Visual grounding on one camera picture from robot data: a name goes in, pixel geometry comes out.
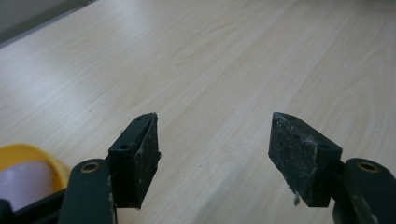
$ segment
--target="yellow object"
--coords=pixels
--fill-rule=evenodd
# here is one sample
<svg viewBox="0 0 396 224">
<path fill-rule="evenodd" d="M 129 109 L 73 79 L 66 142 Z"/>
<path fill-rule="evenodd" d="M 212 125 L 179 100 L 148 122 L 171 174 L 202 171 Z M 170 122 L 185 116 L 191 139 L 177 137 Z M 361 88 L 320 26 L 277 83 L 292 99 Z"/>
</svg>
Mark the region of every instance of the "yellow object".
<svg viewBox="0 0 396 224">
<path fill-rule="evenodd" d="M 53 178 L 54 192 L 67 187 L 70 170 L 48 152 L 28 144 L 13 144 L 0 147 L 0 171 L 26 161 L 44 161 L 51 166 L 55 175 Z"/>
</svg>

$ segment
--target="table surface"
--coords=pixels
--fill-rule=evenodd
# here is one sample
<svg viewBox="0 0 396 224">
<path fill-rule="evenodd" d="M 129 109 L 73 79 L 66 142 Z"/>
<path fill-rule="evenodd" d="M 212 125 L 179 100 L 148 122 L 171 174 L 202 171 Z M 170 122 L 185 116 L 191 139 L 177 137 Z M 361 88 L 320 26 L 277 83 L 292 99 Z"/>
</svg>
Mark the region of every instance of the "table surface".
<svg viewBox="0 0 396 224">
<path fill-rule="evenodd" d="M 1 145 L 70 167 L 158 113 L 159 170 L 120 223 L 332 223 L 294 206 L 272 113 L 396 174 L 396 2 L 100 0 L 2 47 L 0 94 Z"/>
</svg>

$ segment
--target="light wood grain surface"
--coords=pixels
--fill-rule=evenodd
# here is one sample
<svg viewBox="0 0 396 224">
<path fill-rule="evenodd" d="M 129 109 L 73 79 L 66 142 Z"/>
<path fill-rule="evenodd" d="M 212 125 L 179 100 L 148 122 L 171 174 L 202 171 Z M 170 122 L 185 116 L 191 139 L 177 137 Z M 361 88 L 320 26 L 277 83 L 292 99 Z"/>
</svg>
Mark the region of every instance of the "light wood grain surface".
<svg viewBox="0 0 396 224">
<path fill-rule="evenodd" d="M 332 223 L 294 206 L 272 113 L 396 174 L 396 2 L 100 0 L 1 48 L 0 95 L 0 144 L 70 167 L 159 114 L 159 171 L 120 223 Z"/>
</svg>

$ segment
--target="yellow bowl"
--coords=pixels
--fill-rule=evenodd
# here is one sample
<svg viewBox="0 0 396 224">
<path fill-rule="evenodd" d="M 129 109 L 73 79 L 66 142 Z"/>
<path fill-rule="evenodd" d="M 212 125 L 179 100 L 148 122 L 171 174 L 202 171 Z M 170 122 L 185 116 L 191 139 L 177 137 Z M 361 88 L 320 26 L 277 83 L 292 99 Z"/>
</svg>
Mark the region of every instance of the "yellow bowl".
<svg viewBox="0 0 396 224">
<path fill-rule="evenodd" d="M 67 187 L 70 170 L 48 152 L 28 144 L 13 144 L 0 147 L 0 171 L 26 161 L 44 161 L 50 165 L 54 173 L 54 192 Z"/>
</svg>

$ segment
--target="wooden table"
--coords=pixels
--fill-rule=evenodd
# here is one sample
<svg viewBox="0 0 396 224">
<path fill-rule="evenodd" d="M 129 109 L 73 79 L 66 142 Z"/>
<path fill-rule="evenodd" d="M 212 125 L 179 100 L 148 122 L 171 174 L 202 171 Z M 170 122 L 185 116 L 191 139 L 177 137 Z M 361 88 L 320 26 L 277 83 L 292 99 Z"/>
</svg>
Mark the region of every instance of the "wooden table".
<svg viewBox="0 0 396 224">
<path fill-rule="evenodd" d="M 0 95 L 0 144 L 70 167 L 159 114 L 159 171 L 120 223 L 332 223 L 294 206 L 272 113 L 396 174 L 396 2 L 100 0 L 1 48 Z"/>
</svg>

